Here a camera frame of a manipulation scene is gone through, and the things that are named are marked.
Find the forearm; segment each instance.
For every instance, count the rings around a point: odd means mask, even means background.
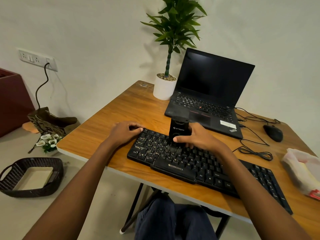
[[[261,239],[311,239],[229,148],[218,153]]]
[[[116,147],[107,140],[103,142],[24,239],[77,239],[103,170]]]

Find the black cable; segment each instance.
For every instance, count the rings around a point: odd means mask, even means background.
[[[38,109],[40,109],[40,104],[39,104],[39,101],[38,101],[38,91],[43,85],[45,85],[49,81],[49,77],[48,77],[47,70],[46,70],[46,66],[49,65],[49,64],[50,63],[48,62],[47,64],[44,65],[44,72],[45,72],[45,75],[47,77],[47,80],[46,80],[45,83],[41,84],[40,87],[38,87],[37,91],[35,92],[35,99],[36,99],[36,101],[38,103],[38,107],[39,107]]]
[[[268,125],[268,124],[281,124],[281,122],[278,121],[277,119],[274,119],[274,121],[268,121],[268,120],[266,120],[266,119],[264,119],[264,118],[260,118],[260,117],[255,116],[254,114],[249,113],[248,111],[246,111],[246,110],[243,109],[243,108],[235,108],[235,109],[241,109],[241,110],[243,110],[243,111],[245,111],[246,113],[248,113],[248,114],[251,115],[251,116],[246,116],[246,117],[245,117],[245,116],[242,116],[242,115],[236,113],[238,116],[241,116],[242,118],[244,118],[244,119],[245,119],[244,121],[253,120],[253,121],[257,121],[257,122],[264,122],[264,123],[266,123],[267,125]]]
[[[249,141],[249,142],[252,142],[252,143],[255,143],[255,144],[259,144],[259,145],[263,145],[263,146],[270,146],[268,143],[266,143],[261,137],[259,137],[257,135],[257,133],[255,133],[252,129],[246,127],[245,125],[242,125],[240,124],[240,127],[242,128],[247,128],[249,129],[252,133],[254,133],[263,143],[260,143],[260,142],[256,142],[256,141],[251,141],[251,140],[248,140],[248,139],[241,139],[240,140],[240,143],[242,144],[242,146],[238,147],[237,149],[233,150],[232,152],[235,152],[236,150],[238,150],[239,152],[243,153],[243,154],[252,154],[252,155],[256,155],[256,156],[259,156],[261,157],[262,159],[264,160],[267,160],[267,161],[271,161],[273,159],[273,155],[270,153],[270,152],[255,152],[253,151],[252,149],[250,149],[248,146],[246,146],[243,141]]]

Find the plastic bag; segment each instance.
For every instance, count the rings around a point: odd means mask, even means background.
[[[287,149],[281,160],[299,191],[320,200],[320,159],[297,149]]]

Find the basket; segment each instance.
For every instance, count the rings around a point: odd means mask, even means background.
[[[11,168],[9,173],[0,180],[0,191],[8,196],[15,198],[35,198],[49,196],[56,192],[63,178],[63,163],[59,158],[53,157],[28,157],[22,158],[12,165],[6,167],[0,174]],[[53,167],[52,176],[43,188],[31,190],[13,190],[19,180],[30,167]]]

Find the mousepad sticker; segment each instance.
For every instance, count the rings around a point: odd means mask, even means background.
[[[236,128],[237,128],[235,124],[231,124],[231,123],[228,123],[228,122],[222,121],[222,120],[220,121],[220,124],[225,125],[225,126],[227,126],[227,127],[231,127],[231,128],[233,128],[233,129],[236,129]]]

